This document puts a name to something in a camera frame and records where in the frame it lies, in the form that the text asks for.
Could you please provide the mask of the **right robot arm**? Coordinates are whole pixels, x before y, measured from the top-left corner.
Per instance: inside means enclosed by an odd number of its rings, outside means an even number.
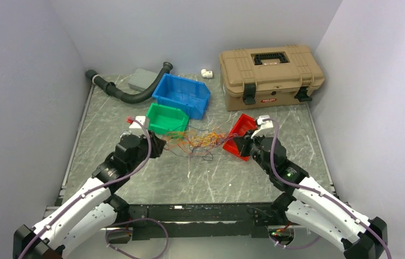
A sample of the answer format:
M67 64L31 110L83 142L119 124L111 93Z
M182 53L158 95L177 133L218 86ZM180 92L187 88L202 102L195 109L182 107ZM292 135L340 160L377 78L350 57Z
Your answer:
M326 191L307 171L287 158L278 139L235 137L241 156L250 156L281 195L271 205L274 222L307 227L343 252L345 258L380 258L388 243L387 224L369 218Z

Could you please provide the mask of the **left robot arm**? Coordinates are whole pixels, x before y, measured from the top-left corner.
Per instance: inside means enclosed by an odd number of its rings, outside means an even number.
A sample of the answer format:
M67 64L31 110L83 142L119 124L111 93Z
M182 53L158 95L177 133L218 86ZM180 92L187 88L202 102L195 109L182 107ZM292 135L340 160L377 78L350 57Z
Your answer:
M151 131L122 135L72 197L33 227L22 225L15 231L13 258L66 258L102 228L123 226L130 205L116 191L149 159L160 157L165 145Z

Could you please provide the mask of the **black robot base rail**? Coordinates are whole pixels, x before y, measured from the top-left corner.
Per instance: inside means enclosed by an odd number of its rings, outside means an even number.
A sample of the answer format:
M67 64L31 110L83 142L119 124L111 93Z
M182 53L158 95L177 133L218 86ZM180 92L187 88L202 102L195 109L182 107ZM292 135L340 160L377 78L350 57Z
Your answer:
M129 204L118 195L106 203L117 213L118 230L130 230L132 240L168 237L250 236L266 238L269 233L290 241L294 224L274 202Z

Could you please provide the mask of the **white pipe elbow fitting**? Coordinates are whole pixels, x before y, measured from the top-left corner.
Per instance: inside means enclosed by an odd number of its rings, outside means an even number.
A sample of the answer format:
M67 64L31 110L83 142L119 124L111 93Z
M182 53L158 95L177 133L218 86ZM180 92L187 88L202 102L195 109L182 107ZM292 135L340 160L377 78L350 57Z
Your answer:
M213 71L212 70L202 69L200 71L200 73L201 73L201 76L203 78L206 78L206 79L212 79L213 78Z

